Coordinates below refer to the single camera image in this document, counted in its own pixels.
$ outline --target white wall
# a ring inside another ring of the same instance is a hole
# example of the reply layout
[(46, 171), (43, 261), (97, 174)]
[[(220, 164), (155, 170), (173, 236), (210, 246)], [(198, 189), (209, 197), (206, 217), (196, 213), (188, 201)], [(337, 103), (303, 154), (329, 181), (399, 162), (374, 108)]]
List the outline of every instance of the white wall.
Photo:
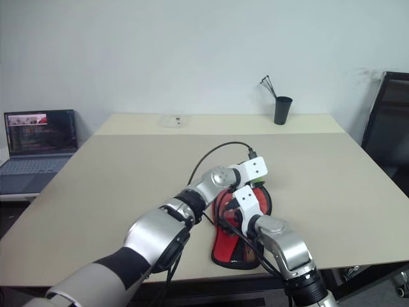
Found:
[(1, 109), (268, 113), (259, 80), (360, 139), (384, 70), (409, 72), (407, 0), (0, 0)]

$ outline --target floor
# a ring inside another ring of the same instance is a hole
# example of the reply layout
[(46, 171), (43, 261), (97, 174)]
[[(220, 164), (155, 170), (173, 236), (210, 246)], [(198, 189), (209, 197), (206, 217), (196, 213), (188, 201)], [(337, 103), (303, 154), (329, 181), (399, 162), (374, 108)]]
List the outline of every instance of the floor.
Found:
[[(27, 204), (22, 204), (19, 207), (8, 207), (2, 205), (0, 207), (0, 237), (2, 237), (12, 224), (18, 219), (20, 214), (24, 211)], [(21, 307), (31, 299), (31, 296), (23, 294), (11, 288), (2, 288), (4, 294), (4, 302), (0, 307)], [(265, 304), (260, 303), (255, 297), (264, 297)], [(271, 290), (259, 294), (243, 294), (237, 295), (236, 299), (240, 300), (240, 303), (212, 303), (209, 304), (208, 300), (203, 301), (203, 304), (195, 305), (196, 307), (202, 306), (287, 306), (287, 300), (282, 290)], [(379, 285), (366, 290), (360, 294), (357, 294), (345, 301), (339, 303), (340, 307), (409, 307), (409, 298), (402, 299), (397, 296), (394, 285), (388, 280), (380, 283)]]

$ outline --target laptop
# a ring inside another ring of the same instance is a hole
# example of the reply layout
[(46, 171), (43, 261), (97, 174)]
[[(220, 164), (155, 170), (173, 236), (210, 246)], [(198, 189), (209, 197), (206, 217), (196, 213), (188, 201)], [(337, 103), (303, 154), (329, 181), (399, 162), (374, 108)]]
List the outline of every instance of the laptop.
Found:
[(74, 110), (10, 112), (4, 122), (0, 195), (40, 193), (78, 149)]

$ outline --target laptop screen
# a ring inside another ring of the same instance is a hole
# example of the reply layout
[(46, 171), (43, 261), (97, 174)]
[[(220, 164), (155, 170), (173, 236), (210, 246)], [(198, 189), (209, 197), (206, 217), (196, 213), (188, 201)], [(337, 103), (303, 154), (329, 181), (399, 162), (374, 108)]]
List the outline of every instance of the laptop screen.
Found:
[(4, 114), (10, 156), (69, 154), (78, 149), (74, 110)]

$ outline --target table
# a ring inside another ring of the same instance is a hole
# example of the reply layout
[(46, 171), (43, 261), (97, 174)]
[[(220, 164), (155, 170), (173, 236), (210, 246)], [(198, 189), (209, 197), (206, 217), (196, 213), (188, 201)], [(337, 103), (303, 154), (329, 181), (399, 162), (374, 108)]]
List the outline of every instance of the table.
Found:
[[(0, 285), (50, 286), (116, 251), (138, 216), (176, 195), (200, 157), (231, 140), (265, 158), (273, 215), (303, 235), (320, 269), (407, 260), (408, 198), (329, 115), (292, 116), (285, 126), (243, 115), (191, 116), (183, 129), (158, 122), (108, 119), (1, 240)], [(227, 146), (199, 172), (244, 159), (245, 148)], [(213, 264), (213, 237), (205, 220), (192, 229), (175, 280), (263, 272)]]

